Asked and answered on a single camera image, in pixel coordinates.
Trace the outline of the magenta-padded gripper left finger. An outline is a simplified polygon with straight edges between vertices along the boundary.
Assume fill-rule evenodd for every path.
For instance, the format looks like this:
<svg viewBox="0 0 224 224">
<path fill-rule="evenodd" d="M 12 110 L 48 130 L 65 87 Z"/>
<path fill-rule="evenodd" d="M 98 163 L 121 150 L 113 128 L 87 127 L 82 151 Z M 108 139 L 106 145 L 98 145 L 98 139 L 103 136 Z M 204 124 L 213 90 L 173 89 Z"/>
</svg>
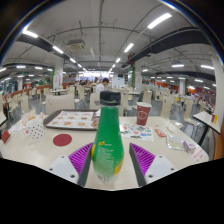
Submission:
<svg viewBox="0 0 224 224">
<path fill-rule="evenodd" d="M 89 143 L 69 156 L 60 155 L 48 168 L 48 171 L 56 176 L 66 179 L 79 186 L 84 186 L 87 181 L 92 144 Z"/>
</svg>

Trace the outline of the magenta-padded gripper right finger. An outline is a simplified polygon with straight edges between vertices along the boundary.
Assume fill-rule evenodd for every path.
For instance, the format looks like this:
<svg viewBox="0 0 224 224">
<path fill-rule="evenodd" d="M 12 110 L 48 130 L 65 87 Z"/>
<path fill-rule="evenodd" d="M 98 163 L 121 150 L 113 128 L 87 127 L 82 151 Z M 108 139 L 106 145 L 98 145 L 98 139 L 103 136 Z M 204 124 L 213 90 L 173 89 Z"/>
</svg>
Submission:
<svg viewBox="0 0 224 224">
<path fill-rule="evenodd" d="M 154 155 L 134 143 L 129 145 L 137 183 L 140 187 L 177 171 L 176 167 L 163 155 Z"/>
</svg>

